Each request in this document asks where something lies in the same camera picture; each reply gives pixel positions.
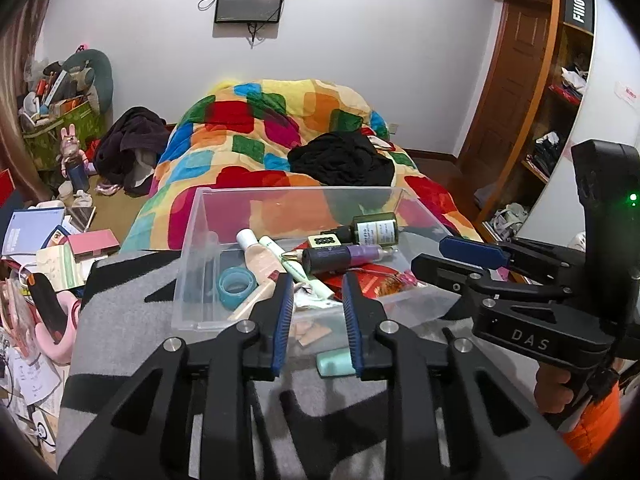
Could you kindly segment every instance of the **orange sleeve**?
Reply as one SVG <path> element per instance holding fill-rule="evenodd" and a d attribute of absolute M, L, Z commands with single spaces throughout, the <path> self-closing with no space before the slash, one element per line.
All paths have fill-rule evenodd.
<path fill-rule="evenodd" d="M 562 437 L 583 464 L 591 460 L 620 422 L 620 390 L 616 384 L 602 402 L 589 404 L 573 431 Z"/>

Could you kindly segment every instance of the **monitor screen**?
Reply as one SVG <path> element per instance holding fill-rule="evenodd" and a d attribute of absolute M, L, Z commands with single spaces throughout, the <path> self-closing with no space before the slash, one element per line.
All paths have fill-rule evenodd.
<path fill-rule="evenodd" d="M 216 23 L 277 23 L 282 0 L 218 0 Z"/>

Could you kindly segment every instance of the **white bottle label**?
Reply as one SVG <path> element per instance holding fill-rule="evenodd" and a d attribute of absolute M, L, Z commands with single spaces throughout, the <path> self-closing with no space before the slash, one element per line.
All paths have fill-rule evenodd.
<path fill-rule="evenodd" d="M 358 243 L 360 245 L 394 244 L 396 243 L 395 225 L 393 220 L 358 224 Z"/>

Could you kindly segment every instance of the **pink hair dryer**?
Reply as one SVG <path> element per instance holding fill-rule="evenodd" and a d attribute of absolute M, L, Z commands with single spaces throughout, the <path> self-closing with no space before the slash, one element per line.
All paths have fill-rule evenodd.
<path fill-rule="evenodd" d="M 36 324 L 36 341 L 43 354 L 59 364 L 69 364 L 76 342 L 81 301 L 68 290 L 59 293 L 44 274 L 34 272 L 27 278 L 41 322 Z"/>

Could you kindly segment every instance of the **colorful blanket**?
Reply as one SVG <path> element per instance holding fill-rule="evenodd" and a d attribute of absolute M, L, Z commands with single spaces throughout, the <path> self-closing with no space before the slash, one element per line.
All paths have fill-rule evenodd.
<path fill-rule="evenodd" d="M 287 152 L 321 134 L 344 131 L 389 142 L 383 118 L 344 86 L 262 80 L 217 89 L 176 125 L 156 167 L 150 199 L 122 249 L 181 249 L 198 187 L 320 186 L 289 171 Z M 404 150 L 392 144 L 392 151 L 381 153 L 394 163 L 392 186 L 407 188 L 443 224 L 480 240 L 447 190 L 423 176 Z"/>

